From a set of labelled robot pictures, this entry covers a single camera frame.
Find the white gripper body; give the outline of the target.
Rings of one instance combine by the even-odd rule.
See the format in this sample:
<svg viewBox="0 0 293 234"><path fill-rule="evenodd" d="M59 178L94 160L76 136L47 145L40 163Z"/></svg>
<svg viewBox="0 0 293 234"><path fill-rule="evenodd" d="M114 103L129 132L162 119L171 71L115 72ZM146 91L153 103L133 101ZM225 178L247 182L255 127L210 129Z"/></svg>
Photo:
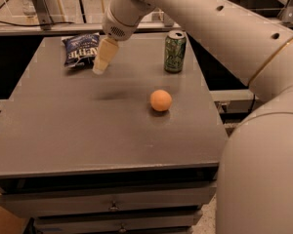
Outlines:
<svg viewBox="0 0 293 234"><path fill-rule="evenodd" d="M110 4L103 18L103 31L107 37L116 41L128 40L143 17L144 8L141 6L114 7Z"/></svg>

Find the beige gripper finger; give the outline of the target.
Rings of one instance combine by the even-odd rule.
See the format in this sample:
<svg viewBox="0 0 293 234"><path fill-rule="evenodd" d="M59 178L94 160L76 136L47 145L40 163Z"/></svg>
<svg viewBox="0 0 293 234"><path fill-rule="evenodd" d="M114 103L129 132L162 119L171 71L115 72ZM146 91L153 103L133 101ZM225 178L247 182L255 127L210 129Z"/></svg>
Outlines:
<svg viewBox="0 0 293 234"><path fill-rule="evenodd" d="M112 38L103 39L98 47L97 56L93 66L93 72L101 75L105 72L119 49L118 42Z"/></svg>

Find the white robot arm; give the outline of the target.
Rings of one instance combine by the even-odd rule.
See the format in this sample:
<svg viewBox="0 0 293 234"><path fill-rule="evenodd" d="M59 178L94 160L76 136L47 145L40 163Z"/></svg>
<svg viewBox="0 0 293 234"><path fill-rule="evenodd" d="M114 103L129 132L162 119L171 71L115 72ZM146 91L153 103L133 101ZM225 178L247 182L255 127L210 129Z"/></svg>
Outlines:
<svg viewBox="0 0 293 234"><path fill-rule="evenodd" d="M262 102L235 129L217 181L217 234L293 234L293 30L228 0L111 0L97 62L159 8Z"/></svg>

